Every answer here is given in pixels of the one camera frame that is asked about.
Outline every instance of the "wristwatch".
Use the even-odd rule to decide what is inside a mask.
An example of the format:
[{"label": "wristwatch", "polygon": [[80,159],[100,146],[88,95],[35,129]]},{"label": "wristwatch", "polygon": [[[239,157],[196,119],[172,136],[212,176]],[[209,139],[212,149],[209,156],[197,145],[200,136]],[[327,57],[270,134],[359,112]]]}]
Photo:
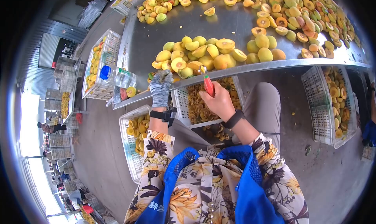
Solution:
[{"label": "wristwatch", "polygon": [[222,123],[222,125],[227,129],[231,129],[239,122],[240,119],[245,118],[246,117],[241,110],[235,109],[235,114],[226,123]]},{"label": "wristwatch", "polygon": [[171,127],[172,123],[174,122],[176,112],[176,107],[167,107],[167,110],[164,110],[163,112],[157,112],[155,110],[150,111],[150,117],[162,119],[162,122],[168,122],[168,126]]}]

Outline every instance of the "red bag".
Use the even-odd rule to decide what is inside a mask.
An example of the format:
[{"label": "red bag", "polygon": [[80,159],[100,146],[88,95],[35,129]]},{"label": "red bag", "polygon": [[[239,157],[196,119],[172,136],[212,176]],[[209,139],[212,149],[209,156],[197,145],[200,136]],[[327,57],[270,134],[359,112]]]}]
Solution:
[{"label": "red bag", "polygon": [[93,208],[90,207],[90,206],[88,206],[87,204],[85,204],[84,206],[82,206],[82,209],[85,210],[85,212],[87,214],[90,214],[90,213],[94,212]]},{"label": "red bag", "polygon": [[78,121],[79,124],[82,124],[82,113],[77,113],[76,114],[76,119]]}]

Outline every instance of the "water bottle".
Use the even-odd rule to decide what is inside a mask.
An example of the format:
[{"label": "water bottle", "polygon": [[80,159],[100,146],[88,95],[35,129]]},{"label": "water bottle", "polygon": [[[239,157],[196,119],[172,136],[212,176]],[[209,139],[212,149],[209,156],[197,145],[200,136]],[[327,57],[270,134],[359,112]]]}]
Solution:
[{"label": "water bottle", "polygon": [[137,80],[136,75],[132,72],[123,70],[114,65],[104,65],[100,71],[99,77],[108,84],[125,89],[134,87]]}]

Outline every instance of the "hand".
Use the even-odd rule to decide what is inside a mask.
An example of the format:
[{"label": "hand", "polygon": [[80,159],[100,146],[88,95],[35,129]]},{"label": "hand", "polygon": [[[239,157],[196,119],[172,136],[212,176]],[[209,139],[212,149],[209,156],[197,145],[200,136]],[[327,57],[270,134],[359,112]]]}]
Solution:
[{"label": "hand", "polygon": [[170,70],[158,71],[149,84],[153,96],[152,107],[168,107],[168,93],[172,81]]},{"label": "hand", "polygon": [[200,91],[200,96],[213,113],[217,114],[224,122],[227,122],[235,114],[230,94],[217,81],[212,81],[212,83],[215,96],[212,98],[205,91]]}]

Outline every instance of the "corrugated metal wall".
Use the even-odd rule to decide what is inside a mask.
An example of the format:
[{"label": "corrugated metal wall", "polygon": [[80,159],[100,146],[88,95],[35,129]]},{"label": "corrugated metal wall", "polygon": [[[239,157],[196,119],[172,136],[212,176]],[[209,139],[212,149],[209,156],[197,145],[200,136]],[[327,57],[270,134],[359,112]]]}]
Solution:
[{"label": "corrugated metal wall", "polygon": [[41,47],[39,49],[39,66],[51,68],[59,41],[60,37],[43,33]]},{"label": "corrugated metal wall", "polygon": [[58,89],[55,83],[53,69],[39,68],[39,51],[43,33],[53,34],[66,40],[82,43],[87,30],[44,19],[33,32],[24,53],[23,63],[18,72],[18,83],[25,92],[44,96],[47,88]]}]

